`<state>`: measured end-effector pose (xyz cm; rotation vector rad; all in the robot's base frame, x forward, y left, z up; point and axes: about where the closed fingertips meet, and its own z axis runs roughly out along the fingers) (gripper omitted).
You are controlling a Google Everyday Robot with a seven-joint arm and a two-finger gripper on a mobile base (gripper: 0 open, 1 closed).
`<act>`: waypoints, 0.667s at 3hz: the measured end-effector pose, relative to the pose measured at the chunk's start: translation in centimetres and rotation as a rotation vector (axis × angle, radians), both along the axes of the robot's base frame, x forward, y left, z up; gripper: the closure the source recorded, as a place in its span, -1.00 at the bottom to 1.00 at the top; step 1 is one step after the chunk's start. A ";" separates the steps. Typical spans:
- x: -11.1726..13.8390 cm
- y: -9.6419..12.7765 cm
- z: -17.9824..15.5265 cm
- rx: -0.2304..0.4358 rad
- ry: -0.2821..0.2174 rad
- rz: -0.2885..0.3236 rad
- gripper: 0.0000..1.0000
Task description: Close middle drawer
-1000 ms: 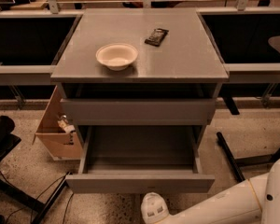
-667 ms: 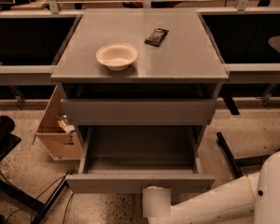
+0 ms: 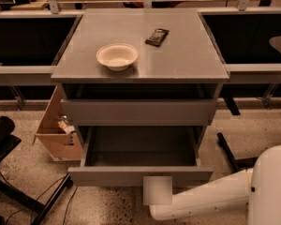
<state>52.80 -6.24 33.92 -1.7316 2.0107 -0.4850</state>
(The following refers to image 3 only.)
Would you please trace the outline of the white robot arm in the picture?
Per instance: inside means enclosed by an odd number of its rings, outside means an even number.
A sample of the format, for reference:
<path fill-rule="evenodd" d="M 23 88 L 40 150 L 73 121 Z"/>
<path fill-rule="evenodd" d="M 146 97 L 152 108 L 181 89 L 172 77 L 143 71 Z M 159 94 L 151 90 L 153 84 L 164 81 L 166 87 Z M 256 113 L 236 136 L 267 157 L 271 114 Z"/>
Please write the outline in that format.
<path fill-rule="evenodd" d="M 251 169 L 178 193 L 169 205 L 152 205 L 156 220 L 247 210 L 247 225 L 281 225 L 281 145 L 260 154 Z"/>

